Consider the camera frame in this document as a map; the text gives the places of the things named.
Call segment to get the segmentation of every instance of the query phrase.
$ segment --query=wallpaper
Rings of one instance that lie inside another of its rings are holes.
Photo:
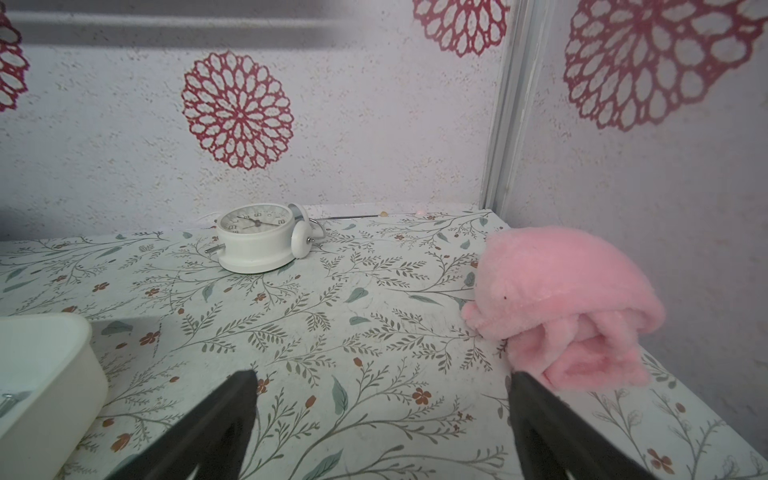
[[[383,5],[9,2],[0,237],[476,204],[510,2]]]
[[[761,1],[558,3],[501,212],[637,262],[668,310],[643,346],[761,452],[767,19]]]

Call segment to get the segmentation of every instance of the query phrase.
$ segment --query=pink fuzzy fabric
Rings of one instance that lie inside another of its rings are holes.
[[[516,370],[549,389],[645,385],[638,333],[666,316],[648,279],[616,247],[563,227],[507,230],[488,237],[467,325],[508,339]]]

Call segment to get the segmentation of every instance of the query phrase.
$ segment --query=white plastic container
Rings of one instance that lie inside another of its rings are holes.
[[[0,418],[0,478],[51,480],[91,426],[107,377],[90,341],[73,313],[0,318],[0,393],[30,392]]]

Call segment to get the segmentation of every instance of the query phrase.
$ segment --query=clock face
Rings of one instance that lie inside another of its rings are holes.
[[[280,205],[250,205],[229,212],[219,228],[231,233],[263,233],[293,222],[291,211]]]

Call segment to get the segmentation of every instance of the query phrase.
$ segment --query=clock hand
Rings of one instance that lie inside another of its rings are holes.
[[[279,227],[280,226],[280,225],[277,225],[275,223],[267,223],[267,222],[263,222],[261,220],[254,220],[254,219],[248,218],[248,217],[238,217],[238,218],[242,218],[243,220],[250,220],[250,221],[254,222],[255,225],[252,225],[251,227],[261,227],[262,225],[270,225],[272,227]]]

